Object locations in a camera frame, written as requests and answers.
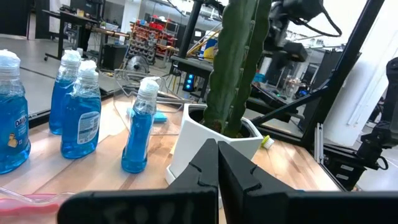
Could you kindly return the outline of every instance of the floor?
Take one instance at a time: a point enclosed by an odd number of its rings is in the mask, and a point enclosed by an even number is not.
[[[44,61],[44,53],[51,54],[57,53],[58,42],[52,40],[35,40],[34,27],[35,24],[30,25],[29,40],[25,37],[15,37],[10,35],[0,34],[0,49],[8,49],[15,52],[21,59],[21,80],[25,86],[26,98],[29,104],[30,115],[46,111],[50,109],[52,88],[55,77],[57,75],[60,61],[55,59],[48,59]],[[98,49],[98,37],[91,36],[89,41],[89,49]],[[150,66],[150,73],[157,76],[168,74],[170,70],[170,63],[166,64],[166,68],[159,68],[162,61],[159,59],[154,66]],[[182,90],[182,84],[175,77],[166,77],[166,85],[174,92],[183,98],[190,98],[190,94]],[[99,76],[100,87],[106,91],[111,91],[116,88],[117,84],[113,78],[103,75]],[[304,107],[298,108],[299,113],[302,113]],[[247,110],[244,114],[246,118],[255,118],[260,116],[259,113]],[[288,131],[294,135],[302,136],[302,132],[297,127],[299,120],[291,119],[289,123],[284,123],[279,120],[273,119],[266,123],[268,126]],[[365,127],[363,133],[370,133],[371,128]],[[360,146],[358,141],[353,146],[358,148]],[[393,149],[384,150],[382,155],[389,163],[388,170],[367,170],[364,172],[358,182],[358,187],[362,190],[398,190],[398,147]]]

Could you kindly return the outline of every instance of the green cactus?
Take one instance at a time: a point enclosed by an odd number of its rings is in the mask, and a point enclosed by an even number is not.
[[[271,0],[230,0],[223,13],[203,124],[236,138],[269,29]]]

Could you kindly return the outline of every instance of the dish soap bottle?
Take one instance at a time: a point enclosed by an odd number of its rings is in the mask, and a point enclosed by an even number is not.
[[[92,153],[98,144],[101,95],[94,61],[80,64],[78,77],[70,93],[62,126],[61,153],[77,159]]]
[[[65,107],[69,102],[70,92],[73,90],[73,82],[77,77],[80,59],[80,54],[76,50],[66,50],[61,59],[51,99],[49,126],[53,134],[62,134]]]
[[[147,147],[150,131],[156,114],[156,96],[159,77],[147,77],[141,81],[136,102],[132,107],[129,139],[122,154],[122,168],[131,173],[139,173],[147,165]]]
[[[21,60],[0,50],[0,174],[24,163],[30,153],[25,88],[19,79]]]

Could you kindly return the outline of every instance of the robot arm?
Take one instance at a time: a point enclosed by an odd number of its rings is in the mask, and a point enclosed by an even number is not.
[[[370,163],[377,164],[380,158],[388,169],[388,163],[381,156],[383,149],[390,149],[398,145],[398,57],[387,63],[386,75],[389,81],[387,95],[381,120],[373,128],[372,133],[361,136],[362,145],[357,151],[357,156]]]

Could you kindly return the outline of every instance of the blue dish soap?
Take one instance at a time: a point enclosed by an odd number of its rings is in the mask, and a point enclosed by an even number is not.
[[[24,163],[30,153],[25,88],[19,79],[21,60],[0,50],[0,174]]]
[[[150,131],[156,114],[156,96],[159,85],[158,77],[148,77],[141,81],[136,102],[132,107],[132,117],[129,139],[122,154],[122,168],[131,173],[139,173],[147,165],[147,147]]]
[[[65,108],[61,153],[67,159],[78,159],[92,153],[98,144],[101,95],[94,61],[81,63]]]
[[[73,82],[76,80],[80,60],[80,54],[76,50],[66,50],[61,59],[51,99],[49,126],[53,134],[62,134],[65,107],[70,99],[70,92],[73,90]]]

